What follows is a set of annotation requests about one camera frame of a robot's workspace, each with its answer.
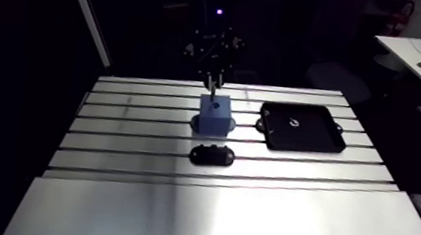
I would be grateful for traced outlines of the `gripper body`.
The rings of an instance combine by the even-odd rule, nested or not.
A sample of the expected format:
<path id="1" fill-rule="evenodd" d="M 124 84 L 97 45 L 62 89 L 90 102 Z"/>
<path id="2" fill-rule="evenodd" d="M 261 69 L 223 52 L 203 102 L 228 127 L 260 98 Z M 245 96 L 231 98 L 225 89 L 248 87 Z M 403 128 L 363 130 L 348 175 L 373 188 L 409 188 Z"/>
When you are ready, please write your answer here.
<path id="1" fill-rule="evenodd" d="M 225 73 L 233 68 L 245 45 L 232 29 L 212 33 L 195 30 L 184 47 L 183 61 L 197 72 Z"/>

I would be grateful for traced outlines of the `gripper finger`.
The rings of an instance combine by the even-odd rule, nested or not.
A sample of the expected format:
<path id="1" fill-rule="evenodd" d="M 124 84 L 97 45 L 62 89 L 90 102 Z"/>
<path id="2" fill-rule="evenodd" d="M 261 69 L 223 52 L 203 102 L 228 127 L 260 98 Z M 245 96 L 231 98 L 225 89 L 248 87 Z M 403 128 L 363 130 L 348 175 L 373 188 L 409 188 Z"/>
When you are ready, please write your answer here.
<path id="1" fill-rule="evenodd" d="M 216 89 L 220 89 L 223 84 L 224 84 L 224 73 L 225 73 L 225 69 L 222 68 L 220 71 L 216 72 L 215 75 L 215 87 Z"/>
<path id="2" fill-rule="evenodd" d="M 212 79 L 213 79 L 213 77 L 211 75 L 211 72 L 210 71 L 206 71 L 205 72 L 205 78 L 203 79 L 203 81 L 204 81 L 204 87 L 208 91 L 211 91 L 211 89 L 212 89 L 212 85 L 213 85 Z"/>

